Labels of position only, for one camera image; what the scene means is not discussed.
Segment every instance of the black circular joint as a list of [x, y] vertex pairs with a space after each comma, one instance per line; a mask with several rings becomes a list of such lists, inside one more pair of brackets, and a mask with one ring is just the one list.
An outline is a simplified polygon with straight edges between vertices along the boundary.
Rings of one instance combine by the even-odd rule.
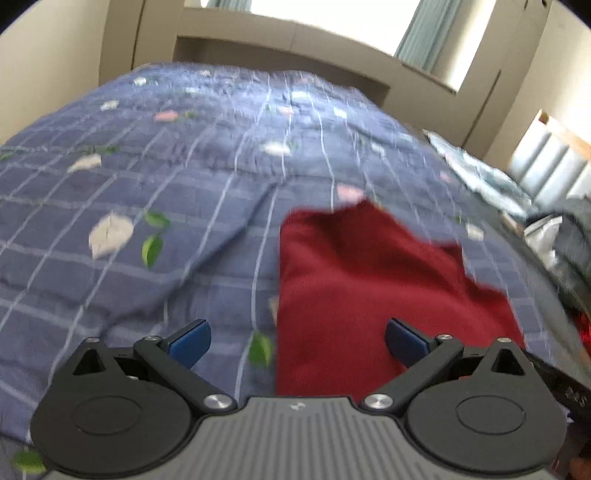
[[52, 468], [81, 478], [119, 478], [164, 462], [190, 425], [180, 395], [124, 377], [100, 387], [50, 389], [33, 415], [31, 436]]
[[441, 383], [409, 405], [407, 430], [432, 457], [485, 475], [524, 473], [552, 462], [566, 431], [549, 392], [498, 374]]
[[130, 429], [139, 419], [141, 407], [125, 397], [98, 397], [82, 402], [74, 410], [74, 424], [91, 435], [114, 435]]
[[484, 435], [514, 432], [525, 420], [517, 403], [494, 395], [467, 398], [456, 407], [456, 414], [462, 425]]

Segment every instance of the wooden headboard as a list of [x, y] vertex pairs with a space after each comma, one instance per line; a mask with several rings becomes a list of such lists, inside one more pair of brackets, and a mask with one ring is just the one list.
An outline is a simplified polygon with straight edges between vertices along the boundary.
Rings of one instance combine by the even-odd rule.
[[591, 145], [543, 111], [513, 153], [507, 173], [542, 208], [591, 192]]

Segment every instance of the pink leaf print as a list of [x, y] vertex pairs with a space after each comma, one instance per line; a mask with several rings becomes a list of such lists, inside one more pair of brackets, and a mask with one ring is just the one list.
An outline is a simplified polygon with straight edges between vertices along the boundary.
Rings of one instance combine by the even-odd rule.
[[336, 191], [341, 202], [359, 203], [365, 198], [363, 190], [345, 183], [339, 183], [336, 186]]
[[175, 120], [178, 120], [178, 112], [174, 110], [166, 110], [154, 115], [154, 121], [156, 122], [174, 122]]

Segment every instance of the red object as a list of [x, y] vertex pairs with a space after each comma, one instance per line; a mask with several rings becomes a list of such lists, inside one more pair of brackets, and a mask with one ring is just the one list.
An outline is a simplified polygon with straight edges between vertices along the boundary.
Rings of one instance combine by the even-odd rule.
[[423, 243], [370, 202], [297, 211], [280, 237], [277, 394], [360, 401], [404, 367], [384, 334], [395, 317], [489, 346], [521, 332], [505, 296], [466, 277], [456, 244]]
[[591, 322], [589, 322], [589, 317], [587, 317], [585, 312], [578, 311], [574, 311], [571, 316], [577, 326], [585, 350], [591, 355]]

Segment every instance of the blue gripper pad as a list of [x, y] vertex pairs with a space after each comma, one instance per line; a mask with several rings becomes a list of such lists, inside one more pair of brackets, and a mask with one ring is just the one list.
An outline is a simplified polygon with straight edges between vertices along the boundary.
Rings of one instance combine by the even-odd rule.
[[163, 340], [160, 348], [184, 367], [191, 368], [207, 353], [211, 344], [209, 324], [205, 320], [197, 320]]
[[386, 345], [390, 354], [409, 368], [431, 352], [433, 340], [396, 319], [386, 327]]

